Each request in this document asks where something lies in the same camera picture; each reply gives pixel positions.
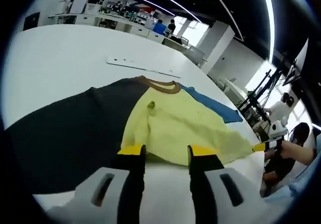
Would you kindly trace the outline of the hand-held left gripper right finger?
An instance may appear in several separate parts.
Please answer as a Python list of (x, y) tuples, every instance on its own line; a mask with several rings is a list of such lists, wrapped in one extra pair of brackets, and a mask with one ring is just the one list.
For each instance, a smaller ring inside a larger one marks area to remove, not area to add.
[(188, 163), (196, 223), (255, 223), (268, 210), (253, 183), (213, 150), (189, 145)]

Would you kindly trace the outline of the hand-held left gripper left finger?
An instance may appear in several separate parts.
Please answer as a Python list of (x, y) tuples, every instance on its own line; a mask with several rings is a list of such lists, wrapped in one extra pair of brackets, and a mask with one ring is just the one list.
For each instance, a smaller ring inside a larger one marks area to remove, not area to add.
[(121, 149), (111, 166), (101, 167), (75, 189), (64, 206), (47, 211), (54, 223), (139, 223), (146, 148)]

